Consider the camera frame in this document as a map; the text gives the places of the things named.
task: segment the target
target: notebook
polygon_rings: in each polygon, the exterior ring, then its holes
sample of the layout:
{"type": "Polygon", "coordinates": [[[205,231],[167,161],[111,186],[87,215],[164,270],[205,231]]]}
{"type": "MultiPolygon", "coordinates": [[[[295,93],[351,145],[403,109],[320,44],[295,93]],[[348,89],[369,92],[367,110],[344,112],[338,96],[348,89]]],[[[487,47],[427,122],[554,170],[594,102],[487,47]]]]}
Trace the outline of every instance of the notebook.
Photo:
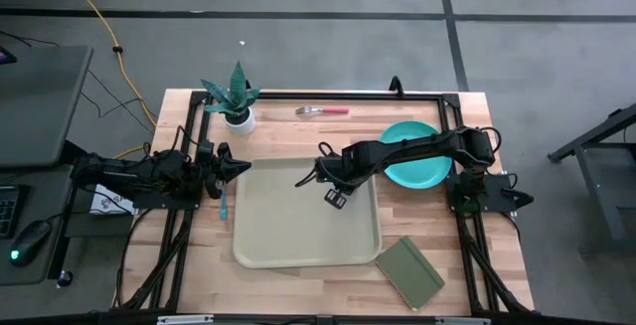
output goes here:
{"type": "Polygon", "coordinates": [[[445,284],[408,237],[380,254],[376,264],[413,311],[419,310],[445,284]]]}

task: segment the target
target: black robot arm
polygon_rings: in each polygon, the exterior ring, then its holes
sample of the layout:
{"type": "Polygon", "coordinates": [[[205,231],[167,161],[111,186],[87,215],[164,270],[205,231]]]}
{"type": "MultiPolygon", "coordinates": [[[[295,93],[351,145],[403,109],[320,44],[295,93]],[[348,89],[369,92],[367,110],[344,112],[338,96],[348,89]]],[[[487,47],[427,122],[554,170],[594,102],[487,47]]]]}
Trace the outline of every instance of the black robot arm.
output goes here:
{"type": "MultiPolygon", "coordinates": [[[[495,162],[487,129],[490,128],[462,126],[438,135],[393,143],[360,141],[344,148],[342,156],[323,142],[319,145],[323,156],[316,158],[312,172],[298,182],[296,187],[303,186],[314,178],[318,182],[333,183],[334,190],[327,193],[325,201],[340,209],[346,203],[343,193],[351,195],[371,176],[384,171],[387,167],[402,162],[446,156],[463,167],[462,173],[458,176],[457,185],[453,187],[454,194],[478,202],[480,196],[483,196],[486,191],[484,176],[488,167],[495,162]]],[[[507,181],[507,177],[496,180],[499,184],[507,181]]],[[[512,189],[510,192],[507,198],[514,201],[517,208],[532,201],[532,197],[526,194],[512,191],[512,189]]]]}
{"type": "Polygon", "coordinates": [[[71,178],[76,186],[101,184],[133,202],[135,208],[187,210],[197,208],[205,186],[217,199],[217,183],[227,183],[247,170],[251,163],[232,158],[230,146],[223,142],[201,142],[196,157],[174,149],[147,154],[141,161],[106,159],[87,154],[76,160],[71,178]]]}

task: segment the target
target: cable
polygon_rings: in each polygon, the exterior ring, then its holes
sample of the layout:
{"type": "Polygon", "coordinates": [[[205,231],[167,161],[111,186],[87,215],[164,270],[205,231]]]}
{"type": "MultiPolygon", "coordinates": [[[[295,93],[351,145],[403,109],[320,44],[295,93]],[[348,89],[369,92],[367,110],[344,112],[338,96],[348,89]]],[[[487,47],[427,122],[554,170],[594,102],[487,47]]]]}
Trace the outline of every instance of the cable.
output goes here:
{"type": "Polygon", "coordinates": [[[4,32],[4,31],[0,31],[0,34],[1,34],[1,35],[5,35],[5,36],[7,36],[7,37],[11,37],[11,38],[15,39],[16,41],[19,41],[19,42],[21,42],[21,43],[26,44],[26,45],[27,45],[27,46],[29,46],[29,47],[33,47],[33,45],[31,45],[31,43],[29,43],[29,42],[25,41],[25,40],[26,40],[26,38],[21,38],[21,37],[18,37],[18,36],[16,36],[16,35],[12,35],[11,33],[7,33],[7,32],[4,32]]]}
{"type": "Polygon", "coordinates": [[[99,20],[101,20],[101,23],[104,25],[104,27],[106,27],[106,29],[108,30],[108,33],[110,33],[110,37],[112,38],[112,42],[114,43],[114,47],[112,49],[117,54],[117,59],[119,60],[119,69],[121,70],[121,74],[123,75],[123,78],[126,80],[126,82],[130,86],[132,91],[139,98],[141,107],[143,108],[143,111],[146,113],[146,117],[148,117],[148,120],[150,121],[150,123],[152,123],[154,127],[157,127],[157,123],[150,115],[150,110],[148,110],[148,106],[146,105],[146,102],[144,101],[143,97],[141,96],[141,94],[139,93],[135,85],[132,83],[132,81],[128,77],[128,74],[126,73],[126,68],[123,63],[123,57],[121,56],[121,54],[123,53],[123,49],[121,48],[121,46],[119,46],[119,42],[117,41],[117,38],[115,37],[114,32],[112,32],[112,29],[110,28],[110,25],[108,24],[108,22],[106,22],[103,16],[101,16],[101,13],[99,13],[99,10],[97,9],[97,7],[95,7],[95,5],[92,4],[92,1],[90,0],[85,0],[85,1],[90,5],[90,7],[95,12],[97,17],[99,17],[99,20]]]}
{"type": "Polygon", "coordinates": [[[313,181],[316,176],[317,176],[317,172],[316,172],[316,167],[314,166],[313,169],[311,169],[311,171],[309,172],[309,175],[305,176],[305,178],[303,178],[302,180],[296,182],[296,184],[294,185],[294,187],[302,187],[305,186],[306,184],[308,184],[309,182],[313,181]]]}
{"type": "Polygon", "coordinates": [[[115,159],[115,160],[120,159],[120,158],[122,158],[122,157],[124,157],[124,156],[126,156],[128,154],[131,154],[133,152],[137,152],[139,150],[144,150],[144,146],[138,146],[138,147],[135,147],[135,148],[131,148],[130,150],[126,150],[126,151],[118,154],[117,156],[113,157],[113,159],[115,159]]]}
{"type": "Polygon", "coordinates": [[[326,143],[325,141],[321,141],[318,143],[318,150],[323,156],[338,156],[338,154],[334,152],[334,148],[331,147],[331,145],[326,143]],[[323,147],[326,147],[327,149],[329,149],[329,152],[326,152],[325,150],[323,150],[322,149],[323,147]]]}
{"type": "Polygon", "coordinates": [[[492,126],[486,126],[486,127],[482,127],[482,130],[491,130],[494,133],[497,134],[497,146],[495,146],[495,148],[493,149],[493,153],[497,152],[499,150],[499,148],[501,147],[501,132],[499,132],[499,130],[497,130],[496,128],[492,127],[492,126]]]}
{"type": "Polygon", "coordinates": [[[177,126],[177,135],[175,136],[175,141],[179,138],[179,130],[181,130],[181,132],[183,132],[183,135],[188,139],[188,141],[192,142],[193,144],[199,146],[199,143],[195,142],[192,137],[190,137],[190,135],[186,132],[186,129],[183,128],[183,126],[179,125],[177,126]]]}
{"type": "Polygon", "coordinates": [[[507,175],[508,175],[509,177],[510,177],[510,176],[515,176],[515,182],[513,182],[513,185],[512,185],[512,186],[510,186],[510,188],[511,188],[511,189],[514,189],[514,188],[515,188],[515,186],[517,186],[517,181],[519,181],[519,176],[518,176],[516,173],[514,173],[514,172],[513,172],[513,173],[509,173],[509,174],[507,174],[507,175]]]}
{"type": "Polygon", "coordinates": [[[519,239],[519,242],[521,242],[521,231],[519,230],[519,226],[517,226],[517,222],[515,222],[515,220],[513,220],[513,218],[510,217],[510,215],[505,212],[501,212],[501,215],[507,218],[508,221],[510,221],[510,223],[513,224],[513,226],[515,227],[515,230],[517,231],[517,238],[519,239]]]}
{"type": "Polygon", "coordinates": [[[24,44],[26,44],[29,47],[33,47],[30,43],[27,43],[25,41],[33,41],[33,42],[39,42],[39,43],[44,43],[44,44],[48,44],[48,45],[52,45],[52,46],[56,46],[59,47],[60,45],[55,43],[55,42],[51,42],[51,41],[44,41],[44,40],[39,40],[37,38],[30,38],[30,37],[20,37],[20,36],[16,36],[14,34],[8,33],[8,32],[4,32],[4,31],[0,31],[0,34],[5,35],[7,37],[11,37],[15,40],[18,40],[24,44]]]}
{"type": "Polygon", "coordinates": [[[97,108],[97,117],[101,117],[101,108],[99,108],[99,105],[97,105],[96,102],[92,101],[90,99],[90,97],[86,96],[85,93],[83,93],[83,91],[81,92],[81,96],[83,96],[86,100],[88,100],[88,102],[90,102],[91,104],[95,105],[95,107],[97,108]]]}
{"type": "Polygon", "coordinates": [[[141,127],[145,128],[148,132],[150,132],[150,134],[154,134],[148,127],[146,127],[146,125],[143,124],[143,122],[141,122],[141,120],[139,120],[139,118],[134,113],[132,113],[132,111],[130,111],[128,106],[124,105],[124,103],[121,102],[121,100],[117,96],[115,96],[112,92],[110,92],[110,90],[106,87],[106,85],[91,70],[88,70],[88,73],[101,85],[101,87],[103,87],[104,90],[106,90],[106,92],[110,96],[112,96],[112,98],[117,100],[117,102],[119,103],[121,107],[125,108],[126,111],[128,111],[130,116],[134,117],[135,120],[137,120],[137,122],[139,123],[139,125],[141,125],[141,127]]]}
{"type": "MultiPolygon", "coordinates": [[[[33,47],[33,45],[31,45],[30,43],[26,42],[26,41],[34,41],[34,42],[39,42],[39,43],[45,43],[48,45],[52,45],[52,46],[56,46],[59,47],[60,45],[55,43],[55,42],[51,42],[51,41],[45,41],[45,40],[41,40],[41,39],[36,39],[36,38],[30,38],[30,37],[21,37],[21,36],[17,36],[14,35],[12,33],[8,33],[8,32],[4,32],[4,31],[0,31],[1,35],[5,35],[7,37],[13,38],[16,41],[22,42],[25,45],[29,46],[29,47],[33,47]]],[[[128,113],[135,118],[135,120],[137,120],[137,122],[143,127],[145,128],[148,132],[150,132],[151,134],[153,133],[149,128],[146,127],[146,125],[143,124],[143,122],[141,122],[141,120],[139,120],[139,118],[134,115],[132,113],[132,111],[130,111],[130,109],[128,109],[125,105],[129,104],[130,102],[133,101],[137,101],[137,100],[141,100],[139,97],[135,97],[133,99],[130,99],[129,101],[126,102],[121,102],[121,100],[119,100],[119,98],[117,98],[107,87],[106,85],[95,75],[95,73],[93,73],[91,70],[88,70],[88,72],[90,73],[90,75],[101,85],[101,87],[104,88],[104,90],[106,90],[106,92],[112,96],[118,103],[119,105],[110,109],[109,111],[105,112],[104,114],[101,114],[101,110],[99,108],[99,106],[97,105],[96,102],[94,102],[93,100],[91,100],[90,98],[88,98],[88,96],[86,96],[85,94],[83,95],[88,101],[90,101],[93,105],[95,105],[95,107],[97,107],[97,117],[98,118],[102,118],[102,117],[106,117],[108,114],[110,114],[111,112],[115,111],[116,109],[123,107],[126,109],[126,111],[128,111],[128,113]]],[[[154,117],[158,117],[155,113],[153,113],[152,111],[149,111],[151,115],[153,115],[154,117]]]]}
{"type": "Polygon", "coordinates": [[[139,225],[141,223],[141,221],[143,220],[144,217],[146,217],[146,215],[152,211],[152,209],[148,209],[144,212],[141,213],[141,215],[139,215],[139,217],[137,217],[137,219],[134,221],[134,223],[132,224],[132,227],[130,228],[130,232],[128,233],[128,237],[126,238],[126,244],[124,246],[123,252],[121,254],[121,261],[119,262],[119,269],[117,270],[117,276],[116,276],[116,280],[115,280],[115,295],[114,298],[112,299],[112,305],[110,307],[115,307],[115,305],[120,306],[121,302],[121,281],[123,279],[123,267],[124,267],[124,263],[126,260],[126,253],[128,252],[128,246],[130,245],[130,240],[132,239],[132,235],[135,233],[135,229],[137,228],[137,225],[139,225]]]}

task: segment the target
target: plastic tray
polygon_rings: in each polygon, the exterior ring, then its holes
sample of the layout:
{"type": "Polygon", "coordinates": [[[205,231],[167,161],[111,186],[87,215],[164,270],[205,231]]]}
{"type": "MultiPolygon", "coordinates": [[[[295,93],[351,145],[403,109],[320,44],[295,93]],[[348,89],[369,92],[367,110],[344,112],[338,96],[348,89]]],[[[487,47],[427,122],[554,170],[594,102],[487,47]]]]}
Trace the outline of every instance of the plastic tray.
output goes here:
{"type": "Polygon", "coordinates": [[[326,201],[331,184],[295,188],[313,158],[256,159],[238,177],[234,254],[249,268],[361,264],[382,248],[372,177],[342,210],[326,201]]]}

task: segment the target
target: computer mouse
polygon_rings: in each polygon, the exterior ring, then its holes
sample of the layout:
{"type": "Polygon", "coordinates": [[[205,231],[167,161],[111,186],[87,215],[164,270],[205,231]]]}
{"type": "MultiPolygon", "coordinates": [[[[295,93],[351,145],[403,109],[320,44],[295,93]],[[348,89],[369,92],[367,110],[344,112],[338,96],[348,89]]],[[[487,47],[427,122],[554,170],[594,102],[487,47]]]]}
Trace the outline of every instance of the computer mouse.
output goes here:
{"type": "Polygon", "coordinates": [[[53,227],[48,221],[34,221],[23,229],[11,244],[9,261],[15,266],[28,265],[38,255],[53,227]]]}

